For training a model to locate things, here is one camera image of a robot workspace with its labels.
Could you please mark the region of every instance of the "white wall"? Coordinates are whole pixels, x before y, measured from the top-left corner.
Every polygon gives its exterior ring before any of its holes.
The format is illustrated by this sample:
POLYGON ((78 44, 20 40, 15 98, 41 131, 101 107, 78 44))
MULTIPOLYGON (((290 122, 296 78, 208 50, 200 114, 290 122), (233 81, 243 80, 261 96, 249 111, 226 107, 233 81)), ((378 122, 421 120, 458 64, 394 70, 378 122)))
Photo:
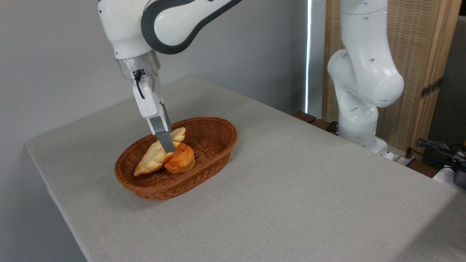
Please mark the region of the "white wall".
MULTIPOLYGON (((160 55, 162 82, 198 76, 302 110, 306 4, 244 0, 186 51, 160 55)), ((1 3, 0 261, 84 261, 24 144, 131 98, 112 53, 97 0, 1 3)))

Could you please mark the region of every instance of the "basket rim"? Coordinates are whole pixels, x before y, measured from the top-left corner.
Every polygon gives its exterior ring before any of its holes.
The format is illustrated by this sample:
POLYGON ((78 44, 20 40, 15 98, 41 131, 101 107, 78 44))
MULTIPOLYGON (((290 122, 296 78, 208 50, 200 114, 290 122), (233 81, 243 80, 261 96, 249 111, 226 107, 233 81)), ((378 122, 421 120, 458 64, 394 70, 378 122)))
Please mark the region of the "basket rim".
MULTIPOLYGON (((191 177, 193 177, 195 174, 197 173, 200 173, 202 172, 203 170, 205 169, 208 169, 210 166, 214 165, 216 162, 218 162, 219 160, 221 160, 222 158, 224 157, 227 157, 230 155, 231 151, 233 150, 237 140, 238 140, 238 131, 236 129, 236 127, 228 120, 224 119, 224 118, 220 118, 220 117, 192 117, 192 118, 188 118, 188 119, 184 119, 184 120, 180 120, 180 121, 177 121, 175 122, 174 124, 172 124, 172 127, 175 129, 176 127, 182 127, 183 124, 185 124, 186 122, 192 122, 192 121, 195 121, 195 120, 199 120, 199 119, 202 119, 202 120, 209 120, 209 121, 214 121, 214 122, 222 122, 225 124, 226 127, 229 127, 231 131, 233 131, 233 136, 232 136, 232 140, 229 142, 228 146, 221 152, 219 153, 218 155, 216 155, 214 158, 211 158, 209 159, 207 162, 205 162, 202 166, 195 166, 193 169, 191 169, 190 171, 188 172, 185 172, 185 173, 180 173, 179 176, 177 176, 175 179, 171 180, 170 182, 165 182, 165 183, 160 183, 160 184, 157 184, 157 185, 154 185, 154 186, 137 186, 137 185, 134 185, 134 184, 131 184, 131 183, 128 183, 126 182, 123 178, 120 177, 120 175, 117 175, 116 178, 117 180, 126 188, 128 187, 131 187, 130 190, 132 191, 141 191, 141 190, 148 190, 148 189, 159 189, 159 190, 162 190, 162 188, 164 188, 163 190, 167 190, 169 188, 172 188, 172 187, 175 187, 175 186, 178 186, 179 184, 189 180, 191 177)), ((118 160, 116 161, 115 163, 115 171, 118 172, 118 173, 122 173, 120 171, 120 163, 123 161, 123 155, 124 153, 129 150, 135 143, 139 142, 140 140, 143 140, 147 137, 151 137, 153 136, 152 134, 149 134, 143 138, 140 138, 139 140, 135 141, 134 143, 132 143, 130 146, 128 146, 120 155, 120 157, 118 157, 118 160)))

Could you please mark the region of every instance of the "bread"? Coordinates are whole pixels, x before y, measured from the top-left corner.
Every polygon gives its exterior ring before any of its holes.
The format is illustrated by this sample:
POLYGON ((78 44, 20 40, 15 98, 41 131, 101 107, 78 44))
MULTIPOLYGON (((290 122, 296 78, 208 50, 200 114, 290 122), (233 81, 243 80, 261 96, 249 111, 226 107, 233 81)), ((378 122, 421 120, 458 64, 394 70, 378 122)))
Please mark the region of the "bread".
POLYGON ((173 157, 165 163, 164 167, 168 172, 179 174, 181 172, 188 172, 194 166, 194 151, 185 143, 181 143, 173 157))
MULTIPOLYGON (((177 128, 170 133, 175 149, 177 149, 185 139, 185 134, 186 128, 184 127, 177 128)), ((134 176, 146 175, 159 170, 172 156, 173 152, 165 153, 160 141, 153 143, 136 166, 134 176)))

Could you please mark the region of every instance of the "electrical cord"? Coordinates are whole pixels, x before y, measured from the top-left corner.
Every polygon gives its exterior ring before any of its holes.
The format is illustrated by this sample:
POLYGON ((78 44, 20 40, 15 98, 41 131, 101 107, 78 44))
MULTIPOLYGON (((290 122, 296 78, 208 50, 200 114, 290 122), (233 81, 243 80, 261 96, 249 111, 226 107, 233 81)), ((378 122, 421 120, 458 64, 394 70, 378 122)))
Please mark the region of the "electrical cord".
POLYGON ((139 86, 139 82, 141 81, 142 75, 143 75, 142 71, 137 70, 134 73, 134 80, 136 81, 136 86, 137 86, 137 90, 139 91, 139 94, 141 95, 142 99, 145 99, 143 92, 141 91, 141 87, 139 86))
POLYGON ((426 158, 426 159, 429 159, 430 161, 433 161, 433 162, 437 162, 439 164, 442 164, 442 165, 447 165, 447 166, 450 166, 452 167, 452 170, 456 171, 457 169, 460 169, 461 171, 464 171, 466 172, 466 167, 464 167, 462 164, 462 162, 459 162, 458 160, 456 160, 455 158, 451 158, 449 159, 448 161, 446 160, 440 160, 440 159, 435 159, 435 158, 432 158, 432 157, 429 157, 415 149, 413 149, 412 147, 408 147, 408 149, 406 150, 406 154, 412 154, 412 152, 415 152, 416 154, 426 158))
POLYGON ((333 121, 332 123, 330 123, 330 130, 329 132, 335 132, 337 133, 338 132, 338 122, 337 121, 333 121))
POLYGON ((465 157, 453 152, 445 143, 434 142, 432 140, 426 140, 424 138, 418 138, 416 140, 416 146, 430 148, 447 157, 457 157, 466 160, 465 157))

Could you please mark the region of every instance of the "wooden panel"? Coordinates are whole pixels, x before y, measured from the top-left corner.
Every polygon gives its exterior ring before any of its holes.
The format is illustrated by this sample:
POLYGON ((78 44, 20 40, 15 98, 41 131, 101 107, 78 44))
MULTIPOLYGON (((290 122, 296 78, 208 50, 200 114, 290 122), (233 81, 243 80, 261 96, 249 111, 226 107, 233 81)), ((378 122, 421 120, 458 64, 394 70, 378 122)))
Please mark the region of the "wooden panel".
MULTIPOLYGON (((432 40, 431 53, 429 55, 428 68, 430 70, 429 75, 426 76, 424 81, 425 86, 441 78, 443 75, 448 52, 450 51, 452 43, 454 28, 458 20, 460 5, 461 1, 450 0, 442 2, 440 6, 439 19, 432 40)), ((414 147, 417 138, 427 138, 438 95, 439 90, 420 99, 413 135, 411 137, 411 146, 414 147)), ((415 149, 421 152, 424 150, 419 147, 415 149)))
MULTIPOLYGON (((377 135, 400 150, 413 145, 413 137, 428 131, 436 93, 421 102, 422 89, 443 74, 460 0, 389 0, 388 40, 393 60, 405 80, 400 99, 379 109, 377 135)), ((340 1, 327 1, 325 64, 344 48, 340 37, 340 1)), ((323 119, 338 119, 333 83, 325 70, 323 119)))

